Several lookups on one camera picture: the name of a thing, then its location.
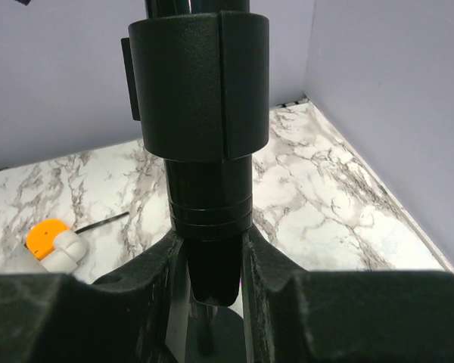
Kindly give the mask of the black round-base mic stand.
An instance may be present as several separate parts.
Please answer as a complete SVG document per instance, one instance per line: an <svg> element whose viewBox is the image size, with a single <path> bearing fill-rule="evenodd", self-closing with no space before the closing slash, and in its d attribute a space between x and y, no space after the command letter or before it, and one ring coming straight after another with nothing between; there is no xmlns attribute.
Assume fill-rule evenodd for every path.
<svg viewBox="0 0 454 363"><path fill-rule="evenodd" d="M191 283L187 359L244 362L242 238L253 224L252 156L269 139L269 21L215 6L129 26L122 41L145 149L165 166L169 216Z"/></svg>

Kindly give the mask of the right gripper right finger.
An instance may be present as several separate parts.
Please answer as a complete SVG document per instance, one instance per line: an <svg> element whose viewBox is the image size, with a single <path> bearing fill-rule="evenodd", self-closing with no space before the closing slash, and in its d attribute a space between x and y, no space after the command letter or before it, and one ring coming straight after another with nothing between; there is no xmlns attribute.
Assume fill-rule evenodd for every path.
<svg viewBox="0 0 454 363"><path fill-rule="evenodd" d="M242 258L249 362L454 362L454 274L307 271L256 229Z"/></svg>

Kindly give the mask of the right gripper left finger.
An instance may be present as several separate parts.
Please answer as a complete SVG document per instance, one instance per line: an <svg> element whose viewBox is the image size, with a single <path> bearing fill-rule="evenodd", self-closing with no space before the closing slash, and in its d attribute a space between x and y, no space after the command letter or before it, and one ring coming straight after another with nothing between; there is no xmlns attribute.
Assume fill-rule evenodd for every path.
<svg viewBox="0 0 454 363"><path fill-rule="evenodd" d="M0 275L0 362L181 362L182 240L168 232L92 284Z"/></svg>

